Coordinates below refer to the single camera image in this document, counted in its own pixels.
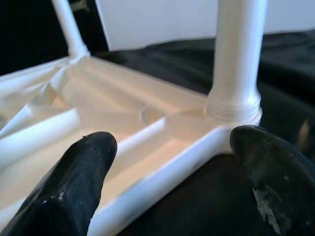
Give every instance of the black fabric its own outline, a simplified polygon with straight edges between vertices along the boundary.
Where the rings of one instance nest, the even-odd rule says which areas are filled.
[[[301,125],[306,120],[315,120],[314,39],[315,31],[309,31],[266,35],[263,40],[258,72],[261,126],[294,145]],[[212,85],[213,39],[169,42],[95,56],[204,94]],[[314,133],[310,127],[308,135]],[[221,155],[186,179],[120,236],[232,234],[274,232],[258,214],[251,189],[235,158]]]

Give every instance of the white tube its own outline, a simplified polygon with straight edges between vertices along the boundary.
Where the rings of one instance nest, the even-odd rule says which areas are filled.
[[[260,114],[256,79],[267,0],[219,0],[214,83],[206,113],[223,123]]]
[[[52,4],[63,30],[63,35],[68,45],[69,55],[73,58],[88,55],[89,51],[82,40],[69,2],[67,0],[52,0]]]

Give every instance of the black cloth background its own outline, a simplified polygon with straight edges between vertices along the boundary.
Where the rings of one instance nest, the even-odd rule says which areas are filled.
[[[97,57],[207,94],[214,40],[188,40]],[[315,31],[264,36],[258,72],[261,126],[296,144],[302,123],[315,120]],[[232,155],[212,158],[124,229],[120,236],[274,235],[258,214]]]

